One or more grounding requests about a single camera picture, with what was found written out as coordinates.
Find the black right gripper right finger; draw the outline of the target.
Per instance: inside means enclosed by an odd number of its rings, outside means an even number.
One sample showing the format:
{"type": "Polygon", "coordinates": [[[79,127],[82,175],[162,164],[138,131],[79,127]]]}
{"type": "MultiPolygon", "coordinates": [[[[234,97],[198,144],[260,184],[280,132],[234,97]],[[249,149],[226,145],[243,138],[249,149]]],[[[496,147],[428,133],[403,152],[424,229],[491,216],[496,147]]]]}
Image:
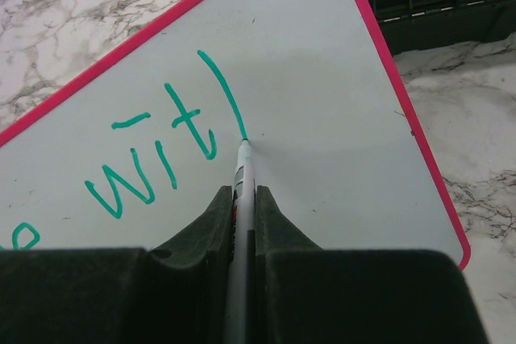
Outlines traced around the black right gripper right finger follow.
{"type": "Polygon", "coordinates": [[[256,191],[257,343],[486,343],[464,277],[430,250],[324,250],[256,191]]]}

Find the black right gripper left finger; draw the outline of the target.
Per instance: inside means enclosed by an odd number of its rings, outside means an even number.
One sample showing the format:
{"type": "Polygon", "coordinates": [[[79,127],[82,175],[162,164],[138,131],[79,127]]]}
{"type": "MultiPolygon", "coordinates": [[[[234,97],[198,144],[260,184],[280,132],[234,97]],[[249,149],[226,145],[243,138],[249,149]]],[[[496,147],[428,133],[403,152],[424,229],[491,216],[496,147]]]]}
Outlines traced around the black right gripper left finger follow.
{"type": "Polygon", "coordinates": [[[232,191],[153,250],[3,251],[4,343],[219,343],[232,191]]]}

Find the white marker pen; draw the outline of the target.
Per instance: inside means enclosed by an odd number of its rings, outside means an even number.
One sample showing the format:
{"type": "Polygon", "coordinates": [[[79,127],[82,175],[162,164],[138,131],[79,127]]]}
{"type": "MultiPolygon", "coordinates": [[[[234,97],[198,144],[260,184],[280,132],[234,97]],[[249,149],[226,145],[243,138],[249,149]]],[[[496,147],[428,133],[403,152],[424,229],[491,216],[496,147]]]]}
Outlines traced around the white marker pen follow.
{"type": "Polygon", "coordinates": [[[248,343],[251,337],[251,282],[255,249],[256,184],[252,147],[243,139],[237,154],[228,267],[224,343],[248,343]]]}

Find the pink framed whiteboard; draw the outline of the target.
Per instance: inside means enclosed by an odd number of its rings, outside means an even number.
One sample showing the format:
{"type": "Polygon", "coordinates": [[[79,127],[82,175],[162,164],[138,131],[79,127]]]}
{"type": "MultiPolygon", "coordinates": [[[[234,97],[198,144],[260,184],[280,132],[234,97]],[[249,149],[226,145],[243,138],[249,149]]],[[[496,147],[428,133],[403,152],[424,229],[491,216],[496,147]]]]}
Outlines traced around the pink framed whiteboard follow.
{"type": "Polygon", "coordinates": [[[234,181],[327,249],[471,256],[367,0],[182,0],[1,135],[1,246],[156,247],[234,181]]]}

